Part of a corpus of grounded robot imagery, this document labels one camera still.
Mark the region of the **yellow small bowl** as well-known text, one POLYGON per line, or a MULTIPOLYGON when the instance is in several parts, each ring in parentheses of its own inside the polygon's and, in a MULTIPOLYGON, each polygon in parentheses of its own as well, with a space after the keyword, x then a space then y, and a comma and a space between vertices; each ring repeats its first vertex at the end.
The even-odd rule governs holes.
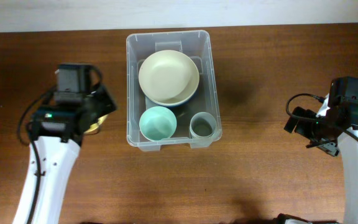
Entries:
POLYGON ((104 123, 108 115, 104 115, 100 118, 98 118, 97 122, 92 124, 87 131, 84 132, 85 135, 91 134, 92 132, 96 131, 97 133, 100 131, 101 125, 104 123))

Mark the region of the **beige large bowl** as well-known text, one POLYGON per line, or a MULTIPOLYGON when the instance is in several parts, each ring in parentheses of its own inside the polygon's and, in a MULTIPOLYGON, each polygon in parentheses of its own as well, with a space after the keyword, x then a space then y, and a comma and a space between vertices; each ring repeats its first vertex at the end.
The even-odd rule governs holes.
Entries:
POLYGON ((189 56, 175 50, 158 51, 139 69, 139 85, 154 103, 174 104, 187 100, 200 83, 200 73, 189 56))

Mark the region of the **green small bowl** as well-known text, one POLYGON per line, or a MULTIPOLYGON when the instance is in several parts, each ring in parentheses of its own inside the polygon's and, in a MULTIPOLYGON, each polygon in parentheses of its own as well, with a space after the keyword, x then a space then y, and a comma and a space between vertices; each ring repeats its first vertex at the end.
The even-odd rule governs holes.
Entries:
POLYGON ((154 106, 141 115, 139 128, 146 139, 160 141, 173 136, 177 129, 177 119, 170 109, 154 106))

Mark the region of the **grey plastic cup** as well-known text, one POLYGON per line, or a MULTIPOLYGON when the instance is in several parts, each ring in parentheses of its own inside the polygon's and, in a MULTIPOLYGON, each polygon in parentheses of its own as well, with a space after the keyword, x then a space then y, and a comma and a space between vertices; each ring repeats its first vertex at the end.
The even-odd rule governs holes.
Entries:
POLYGON ((189 131, 192 138, 210 138, 216 128, 216 119, 207 112, 196 113, 190 120, 189 131))

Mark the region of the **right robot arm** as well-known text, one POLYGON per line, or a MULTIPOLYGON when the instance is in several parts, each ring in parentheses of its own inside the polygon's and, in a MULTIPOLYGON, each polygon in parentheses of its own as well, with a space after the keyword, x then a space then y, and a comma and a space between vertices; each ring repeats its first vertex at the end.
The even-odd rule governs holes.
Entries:
POLYGON ((358 105, 323 105, 318 113, 298 106, 286 112, 290 116, 285 125, 287 132, 309 139, 308 147, 332 156, 341 154, 346 192, 343 222, 358 223, 358 105))

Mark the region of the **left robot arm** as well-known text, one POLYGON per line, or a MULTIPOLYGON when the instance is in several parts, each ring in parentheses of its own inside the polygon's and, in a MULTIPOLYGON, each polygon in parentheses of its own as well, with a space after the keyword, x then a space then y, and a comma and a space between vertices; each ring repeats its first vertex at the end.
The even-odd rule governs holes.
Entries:
POLYGON ((56 103, 55 88, 42 95, 25 130, 29 165, 14 223, 58 223, 70 172, 84 136, 98 132, 117 106, 103 84, 82 93, 78 104, 56 103))

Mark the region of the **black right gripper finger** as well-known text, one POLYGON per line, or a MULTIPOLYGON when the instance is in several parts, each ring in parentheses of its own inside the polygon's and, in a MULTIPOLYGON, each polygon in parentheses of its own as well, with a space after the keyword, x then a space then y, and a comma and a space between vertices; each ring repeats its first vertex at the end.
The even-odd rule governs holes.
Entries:
MULTIPOLYGON (((306 110, 299 106, 293 110, 293 114, 305 118, 316 117, 316 113, 314 111, 306 110)), ((284 127, 284 130, 289 133, 294 131, 302 136, 312 136, 312 127, 312 122, 302 121, 300 119, 290 117, 284 127)))
POLYGON ((312 147, 317 147, 318 149, 333 157, 337 157, 340 153, 340 150, 337 147, 337 143, 331 140, 311 141, 308 145, 306 145, 306 148, 312 147))

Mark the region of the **blue large bowl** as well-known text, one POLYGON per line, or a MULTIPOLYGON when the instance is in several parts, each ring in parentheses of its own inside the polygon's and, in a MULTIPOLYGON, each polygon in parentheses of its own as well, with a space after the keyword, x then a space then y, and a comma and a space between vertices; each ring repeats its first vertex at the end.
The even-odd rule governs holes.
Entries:
POLYGON ((174 103, 174 104, 163 104, 163 103, 156 103, 159 106, 164 106, 167 108, 173 108, 173 107, 177 107, 177 106, 182 106, 185 105, 186 103, 190 102, 193 98, 195 98, 198 94, 198 90, 196 90, 187 100, 181 101, 179 103, 174 103))

